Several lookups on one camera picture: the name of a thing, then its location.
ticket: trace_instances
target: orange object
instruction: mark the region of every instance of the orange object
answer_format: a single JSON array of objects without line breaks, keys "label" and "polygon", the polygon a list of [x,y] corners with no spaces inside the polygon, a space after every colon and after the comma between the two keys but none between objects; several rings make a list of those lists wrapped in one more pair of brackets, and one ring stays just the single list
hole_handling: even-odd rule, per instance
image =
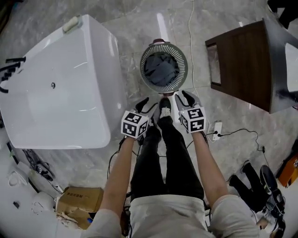
[{"label": "orange object", "polygon": [[298,153],[293,156],[285,165],[278,180],[282,186],[286,187],[291,185],[298,177]]}]

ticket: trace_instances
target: white shirt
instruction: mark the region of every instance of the white shirt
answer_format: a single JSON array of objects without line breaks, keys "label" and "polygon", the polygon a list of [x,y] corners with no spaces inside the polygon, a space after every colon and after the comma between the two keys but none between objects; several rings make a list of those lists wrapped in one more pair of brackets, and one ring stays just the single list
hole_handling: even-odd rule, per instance
[{"label": "white shirt", "polygon": [[[226,195],[213,205],[211,231],[206,230],[203,201],[179,195],[136,198],[130,207],[133,238],[252,238],[260,229],[237,196]],[[111,210],[99,210],[81,238],[120,238],[119,217]]]}]

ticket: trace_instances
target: dark cloth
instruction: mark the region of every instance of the dark cloth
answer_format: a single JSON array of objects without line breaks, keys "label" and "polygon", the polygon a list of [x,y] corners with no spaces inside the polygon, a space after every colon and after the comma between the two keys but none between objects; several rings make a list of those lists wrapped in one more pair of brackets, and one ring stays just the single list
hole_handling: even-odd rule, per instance
[{"label": "dark cloth", "polygon": [[174,57],[167,53],[155,53],[145,62],[146,78],[153,84],[166,86],[179,74]]},{"label": "dark cloth", "polygon": [[203,200],[204,190],[196,175],[182,134],[173,126],[171,117],[160,119],[158,125],[162,130],[167,149],[166,183],[163,182],[157,153],[161,134],[156,127],[152,126],[147,130],[142,152],[130,182],[131,200],[162,194],[184,195]]},{"label": "dark cloth", "polygon": [[298,18],[298,3],[297,0],[269,0],[268,4],[273,8],[284,8],[283,13],[279,18],[279,22],[286,28],[289,28],[291,21]]},{"label": "dark cloth", "polygon": [[244,166],[243,172],[251,184],[251,189],[248,189],[236,175],[232,175],[230,178],[230,186],[237,190],[250,209],[254,212],[259,212],[265,207],[269,195],[266,193],[259,176],[250,163]]}]

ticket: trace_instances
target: black pants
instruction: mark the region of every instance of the black pants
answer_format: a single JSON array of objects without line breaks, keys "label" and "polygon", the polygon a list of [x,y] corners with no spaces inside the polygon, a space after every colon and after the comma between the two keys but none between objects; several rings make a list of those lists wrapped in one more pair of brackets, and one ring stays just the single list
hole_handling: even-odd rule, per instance
[{"label": "black pants", "polygon": [[279,22],[288,29],[291,21],[298,18],[298,3],[297,0],[269,0],[274,8],[284,8],[283,13],[279,18]]},{"label": "black pants", "polygon": [[254,212],[259,212],[266,205],[269,195],[266,193],[259,176],[250,163],[244,166],[243,172],[251,184],[251,190],[248,189],[236,175],[230,178],[230,186],[233,186],[237,190],[240,197],[249,208]]},{"label": "black pants", "polygon": [[131,199],[161,194],[175,194],[204,198],[204,190],[196,175],[195,168],[187,152],[182,134],[173,126],[171,117],[164,117],[158,122],[167,148],[166,184],[157,154],[161,141],[160,131],[152,126],[148,129],[141,155],[136,165],[131,185]]}]

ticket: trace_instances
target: cardboard box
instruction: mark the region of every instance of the cardboard box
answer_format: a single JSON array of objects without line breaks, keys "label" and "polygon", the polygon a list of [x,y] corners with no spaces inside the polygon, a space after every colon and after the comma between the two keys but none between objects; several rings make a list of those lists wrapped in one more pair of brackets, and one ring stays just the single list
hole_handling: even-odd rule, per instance
[{"label": "cardboard box", "polygon": [[80,228],[86,230],[90,226],[87,220],[90,218],[89,213],[98,211],[102,197],[102,188],[69,187],[60,197],[56,213],[61,215],[64,212],[65,215],[75,219]]}]

